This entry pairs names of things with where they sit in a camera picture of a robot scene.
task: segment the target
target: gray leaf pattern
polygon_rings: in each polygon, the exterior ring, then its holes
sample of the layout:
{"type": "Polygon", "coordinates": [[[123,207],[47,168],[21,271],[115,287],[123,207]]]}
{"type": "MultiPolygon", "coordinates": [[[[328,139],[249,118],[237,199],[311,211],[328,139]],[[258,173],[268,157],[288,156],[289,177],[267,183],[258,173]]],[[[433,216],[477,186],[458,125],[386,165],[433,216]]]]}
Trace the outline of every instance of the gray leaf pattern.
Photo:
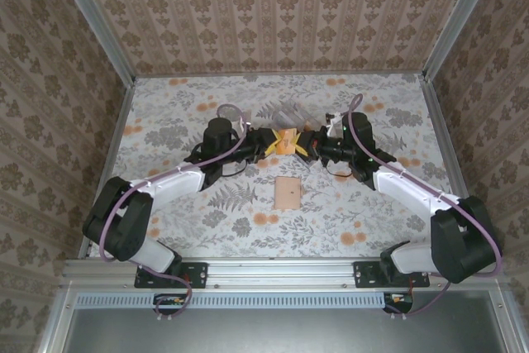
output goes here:
{"type": "MultiPolygon", "coordinates": [[[[326,112],[344,112],[356,93],[364,94],[359,111],[371,121],[379,147],[418,177],[449,188],[414,74],[137,79],[113,173],[131,180],[180,164],[222,103],[251,111],[254,128],[274,127],[283,103],[294,103],[322,125],[326,112]]],[[[329,170],[349,174],[345,164],[330,163],[329,170]]],[[[10,172],[9,187],[20,185],[10,172]]],[[[184,256],[343,257],[424,241],[429,227],[352,177],[330,175],[319,162],[309,166],[295,155],[272,154],[235,177],[176,198],[152,214],[148,233],[184,256]],[[299,210],[274,209],[278,176],[302,180],[299,210]]]]}

